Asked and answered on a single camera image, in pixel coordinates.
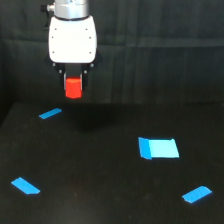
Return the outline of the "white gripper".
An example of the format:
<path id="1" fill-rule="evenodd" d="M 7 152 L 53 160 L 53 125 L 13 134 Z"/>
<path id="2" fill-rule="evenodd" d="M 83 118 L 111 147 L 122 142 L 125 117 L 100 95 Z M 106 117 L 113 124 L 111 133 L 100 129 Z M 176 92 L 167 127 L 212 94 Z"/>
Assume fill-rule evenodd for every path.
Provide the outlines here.
<path id="1" fill-rule="evenodd" d="M 88 71 L 103 61 L 97 49 L 97 33 L 92 16 L 83 20 L 51 18 L 48 33 L 48 53 L 44 62 L 58 71 L 65 64 L 82 64 L 81 89 L 88 85 Z M 67 72 L 63 74 L 63 90 L 66 91 Z"/>

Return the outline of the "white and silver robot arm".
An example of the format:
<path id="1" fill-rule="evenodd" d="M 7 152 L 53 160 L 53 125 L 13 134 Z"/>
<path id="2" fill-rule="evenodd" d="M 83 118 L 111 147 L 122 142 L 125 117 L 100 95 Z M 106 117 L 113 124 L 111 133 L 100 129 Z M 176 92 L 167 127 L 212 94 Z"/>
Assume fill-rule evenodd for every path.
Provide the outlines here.
<path id="1" fill-rule="evenodd" d="M 43 27 L 48 32 L 46 61 L 62 75 L 64 90 L 67 90 L 65 65 L 80 64 L 80 90 L 84 91 L 90 69 L 102 61 L 89 0 L 54 0 L 51 5 L 42 5 L 40 10 L 47 16 Z"/>

